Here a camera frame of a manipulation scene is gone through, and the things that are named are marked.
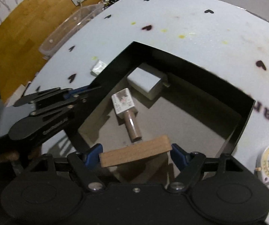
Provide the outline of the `clear plastic storage bin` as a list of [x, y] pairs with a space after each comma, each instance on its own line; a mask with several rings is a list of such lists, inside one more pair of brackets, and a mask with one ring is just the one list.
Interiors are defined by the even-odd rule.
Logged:
[[70, 15], [40, 45], [39, 52], [44, 59], [51, 58], [76, 32], [103, 11], [102, 3], [84, 6]]

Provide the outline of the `brown carved wooden coaster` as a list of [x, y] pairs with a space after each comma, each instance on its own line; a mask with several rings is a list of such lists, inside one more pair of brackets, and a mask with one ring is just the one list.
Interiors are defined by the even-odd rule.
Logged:
[[114, 167], [133, 161], [142, 160], [152, 156], [160, 155], [172, 150], [170, 139], [167, 135], [162, 135], [150, 141], [132, 144], [99, 155], [102, 168]]

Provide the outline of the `white rectangular charger block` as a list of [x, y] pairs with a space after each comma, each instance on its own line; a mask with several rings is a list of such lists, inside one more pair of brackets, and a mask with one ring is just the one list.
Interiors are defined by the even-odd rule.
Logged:
[[167, 83], [166, 74], [142, 64], [127, 76], [128, 83], [149, 100], [154, 100]]

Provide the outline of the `black storage box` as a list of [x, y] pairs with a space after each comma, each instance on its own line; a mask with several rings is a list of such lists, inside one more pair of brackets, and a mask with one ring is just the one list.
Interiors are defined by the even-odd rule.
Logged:
[[[150, 100], [128, 82], [135, 70], [164, 74], [162, 89]], [[124, 121], [115, 115], [111, 95], [129, 88], [137, 107], [137, 123], [144, 141], [167, 135], [187, 152], [216, 158], [234, 151], [255, 101], [215, 74], [160, 49], [132, 42], [97, 76], [97, 104], [82, 120], [79, 134], [104, 151], [130, 145]]]

